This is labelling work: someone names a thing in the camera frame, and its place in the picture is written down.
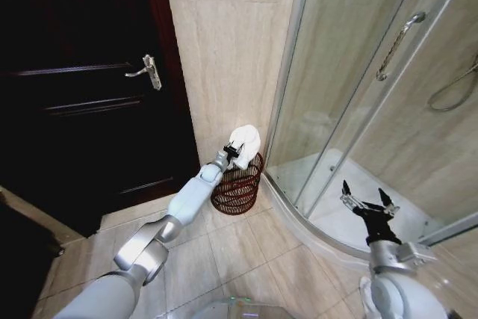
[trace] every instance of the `chrome handle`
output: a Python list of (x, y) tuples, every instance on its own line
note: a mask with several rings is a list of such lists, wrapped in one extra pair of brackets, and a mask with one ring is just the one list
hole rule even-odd
[(159, 79), (158, 70), (156, 69), (155, 59), (152, 56), (146, 54), (144, 55), (143, 62), (144, 62), (144, 68), (142, 68), (140, 71), (137, 71), (137, 72), (127, 72), (125, 76), (127, 78), (133, 78), (135, 76), (138, 76), (147, 72), (149, 74), (149, 77), (151, 78), (152, 86), (156, 90), (160, 90), (162, 87), (162, 84), (161, 84), (161, 80)]
[(405, 23), (403, 28), (400, 30), (400, 33), (398, 33), (397, 39), (395, 39), (394, 44), (391, 46), (390, 50), (388, 51), (387, 56), (385, 56), (385, 59), (383, 59), (383, 62), (382, 62), (382, 65), (381, 65), (380, 69), (376, 72), (376, 77), (375, 77), (376, 80), (384, 81), (388, 77), (388, 74), (385, 72), (385, 70), (387, 68), (387, 65), (390, 63), (390, 60), (395, 55), (395, 52), (397, 51), (398, 46), (402, 42), (406, 33), (410, 30), (412, 25), (424, 21), (425, 17), (426, 17), (425, 12), (420, 11), (420, 12), (414, 14), (410, 18), (410, 20)]

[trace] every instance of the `door panel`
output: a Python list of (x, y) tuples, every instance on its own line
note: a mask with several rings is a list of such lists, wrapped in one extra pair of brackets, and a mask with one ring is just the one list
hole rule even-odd
[[(199, 169), (168, 0), (1, 0), (1, 183), (84, 235)], [(155, 57), (163, 87), (148, 74)]]

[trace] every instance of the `woven trash bin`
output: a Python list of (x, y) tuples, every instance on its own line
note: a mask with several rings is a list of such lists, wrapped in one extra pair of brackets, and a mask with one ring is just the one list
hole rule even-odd
[(212, 205), (218, 211), (232, 216), (250, 210), (257, 198), (263, 168), (264, 160), (258, 153), (249, 162), (247, 170), (234, 167), (225, 171), (221, 183), (211, 195)]

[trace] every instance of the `shower door handle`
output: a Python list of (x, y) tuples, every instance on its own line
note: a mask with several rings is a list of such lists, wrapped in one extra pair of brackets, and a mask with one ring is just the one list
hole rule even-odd
[(410, 30), (412, 25), (414, 25), (415, 23), (424, 21), (425, 17), (426, 17), (426, 14), (423, 11), (413, 14), (412, 17), (409, 19), (409, 21), (406, 22), (405, 25), (400, 29), (400, 33), (398, 33), (397, 39), (395, 39), (394, 44), (391, 46), (390, 50), (388, 51), (387, 56), (385, 56), (385, 59), (383, 59), (380, 69), (376, 72), (376, 77), (375, 77), (376, 80), (384, 81), (388, 77), (388, 74), (386, 72), (387, 65), (390, 63), (390, 60), (393, 58), (395, 52), (400, 46), (400, 43), (402, 42), (406, 33)]

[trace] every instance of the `white shower base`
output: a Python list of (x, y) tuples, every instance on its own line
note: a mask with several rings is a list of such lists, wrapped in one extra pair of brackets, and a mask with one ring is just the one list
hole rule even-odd
[[(297, 209), (302, 214), (306, 215), (312, 208), (324, 184), (332, 174), (330, 168), (337, 165), (341, 156), (341, 151), (330, 149), (321, 158), (308, 186), (296, 203)], [(317, 155), (310, 155), (286, 164), (268, 167), (267, 171), (288, 195), (288, 198), (294, 201), (316, 159)], [(357, 250), (369, 251), (365, 242), (367, 229), (363, 220), (354, 215), (340, 201), (344, 179), (347, 180), (352, 194), (366, 202), (381, 204), (378, 188), (383, 189), (392, 198), (400, 210), (389, 223), (402, 241), (418, 241), (420, 237), (442, 227), (437, 220), (433, 220), (411, 201), (348, 158), (338, 170), (308, 219), (318, 229), (337, 241)]]

